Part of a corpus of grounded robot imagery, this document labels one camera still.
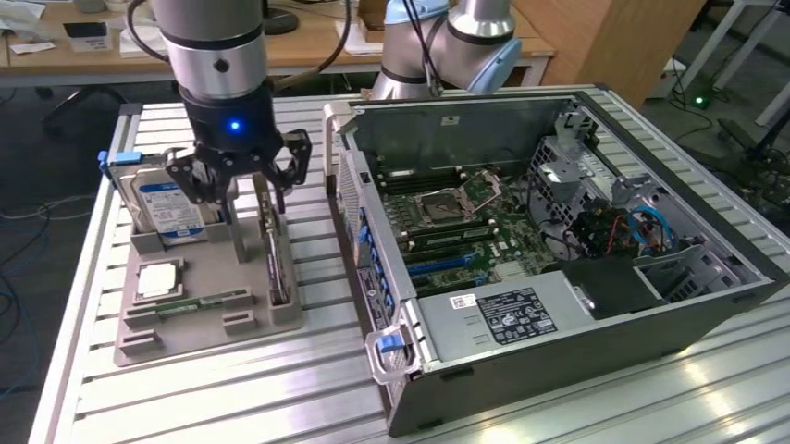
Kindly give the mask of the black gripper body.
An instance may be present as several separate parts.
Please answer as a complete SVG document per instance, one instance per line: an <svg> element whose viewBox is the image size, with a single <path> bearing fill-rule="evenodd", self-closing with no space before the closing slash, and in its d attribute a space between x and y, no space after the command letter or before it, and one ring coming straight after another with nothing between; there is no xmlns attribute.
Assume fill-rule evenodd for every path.
<svg viewBox="0 0 790 444"><path fill-rule="evenodd" d="M201 97L179 88L195 136L197 160L220 176L276 175L274 158L284 146L275 126L272 91L263 82L234 98Z"/></svg>

